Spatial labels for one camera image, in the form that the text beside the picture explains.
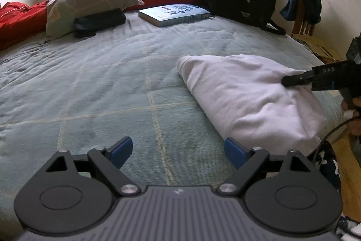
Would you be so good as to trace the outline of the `person's right hand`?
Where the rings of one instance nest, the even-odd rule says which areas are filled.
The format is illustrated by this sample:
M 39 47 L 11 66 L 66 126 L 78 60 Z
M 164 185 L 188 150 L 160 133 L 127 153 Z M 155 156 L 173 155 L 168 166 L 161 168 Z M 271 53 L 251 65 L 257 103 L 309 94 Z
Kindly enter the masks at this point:
M 353 98 L 352 103 L 354 106 L 360 108 L 360 97 Z M 341 109 L 343 111 L 352 110 L 352 118 L 360 116 L 360 113 L 352 108 L 350 103 L 347 103 L 345 100 L 341 103 Z M 354 119 L 352 122 L 349 122 L 347 125 L 347 134 L 351 137 L 360 136 L 361 126 L 360 126 L 360 119 Z

